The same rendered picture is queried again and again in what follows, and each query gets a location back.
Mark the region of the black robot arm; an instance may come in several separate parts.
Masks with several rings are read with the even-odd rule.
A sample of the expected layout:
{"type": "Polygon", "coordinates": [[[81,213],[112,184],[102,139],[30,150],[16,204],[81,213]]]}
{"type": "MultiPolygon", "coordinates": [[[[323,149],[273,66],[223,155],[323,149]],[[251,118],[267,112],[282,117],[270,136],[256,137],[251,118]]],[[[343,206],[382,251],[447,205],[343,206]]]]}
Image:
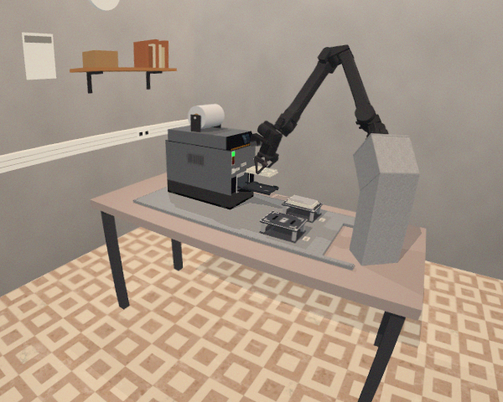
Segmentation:
{"type": "Polygon", "coordinates": [[[355,109],[356,125],[360,125],[359,129],[363,129],[367,132],[368,135],[366,137],[371,133],[389,134],[385,124],[381,123],[379,115],[376,114],[373,106],[368,100],[365,87],[353,58],[354,55],[351,53],[348,44],[330,48],[325,47],[318,56],[319,61],[314,71],[309,76],[292,104],[280,115],[280,118],[278,117],[275,125],[269,121],[264,121],[257,128],[257,132],[262,136],[257,133],[251,134],[251,147],[261,146],[259,152],[266,155],[269,144],[279,146],[283,135],[287,137],[288,134],[294,130],[305,107],[310,102],[325,77],[328,73],[333,74],[337,65],[340,64],[343,66],[355,101],[355,107],[357,107],[355,109]],[[269,142],[269,144],[267,144],[267,142],[269,142]]]}

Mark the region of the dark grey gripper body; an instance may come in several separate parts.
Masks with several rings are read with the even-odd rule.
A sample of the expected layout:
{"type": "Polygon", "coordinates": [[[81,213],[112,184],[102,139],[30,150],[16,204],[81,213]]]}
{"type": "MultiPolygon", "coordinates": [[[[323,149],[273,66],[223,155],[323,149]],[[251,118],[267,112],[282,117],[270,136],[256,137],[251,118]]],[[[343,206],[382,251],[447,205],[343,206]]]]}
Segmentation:
{"type": "MultiPolygon", "coordinates": [[[[269,142],[267,142],[267,144],[269,144],[269,142]]],[[[271,144],[269,144],[269,148],[267,149],[266,155],[261,152],[258,152],[258,154],[255,156],[255,159],[259,160],[260,162],[264,162],[265,160],[274,162],[274,161],[278,160],[279,154],[276,153],[277,147],[278,146],[274,146],[274,145],[272,146],[271,144]],[[265,160],[263,160],[262,157],[265,157],[265,160]]]]}

